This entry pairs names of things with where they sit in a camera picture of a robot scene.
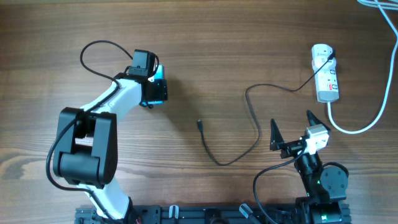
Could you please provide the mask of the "blue screen Galaxy smartphone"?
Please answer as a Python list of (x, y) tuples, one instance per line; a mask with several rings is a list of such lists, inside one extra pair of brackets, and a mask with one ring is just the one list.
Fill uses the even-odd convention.
[(163, 65), (159, 65), (155, 75), (153, 77), (149, 78), (149, 81), (153, 82), (155, 79), (165, 79)]

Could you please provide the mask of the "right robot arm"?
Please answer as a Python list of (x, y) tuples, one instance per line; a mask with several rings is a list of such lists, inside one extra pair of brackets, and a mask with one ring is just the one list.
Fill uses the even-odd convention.
[(270, 150), (280, 151), (283, 159), (292, 158), (300, 174), (306, 197), (295, 200), (296, 223), (351, 223), (346, 200), (348, 169), (337, 163), (323, 163), (318, 151), (328, 145), (331, 129), (311, 111), (309, 127), (296, 141), (284, 141), (274, 119), (271, 120)]

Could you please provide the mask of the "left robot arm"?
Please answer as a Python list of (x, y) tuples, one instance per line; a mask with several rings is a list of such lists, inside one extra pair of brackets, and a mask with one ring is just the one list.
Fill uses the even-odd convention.
[(111, 86), (80, 108), (60, 112), (57, 137), (49, 150), (49, 181), (65, 191), (84, 192), (105, 223), (139, 223), (132, 200), (115, 178), (118, 123), (136, 106), (167, 100), (164, 68), (156, 54), (135, 50), (132, 64), (111, 78)]

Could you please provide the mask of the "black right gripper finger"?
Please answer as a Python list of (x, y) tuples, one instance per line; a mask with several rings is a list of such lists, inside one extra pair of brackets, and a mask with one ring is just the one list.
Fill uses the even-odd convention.
[(307, 110), (307, 119), (310, 126), (322, 124), (328, 132), (331, 131), (331, 129), (325, 123), (320, 121), (310, 110)]
[(275, 119), (271, 119), (270, 150), (277, 151), (284, 147), (285, 141), (277, 127)]

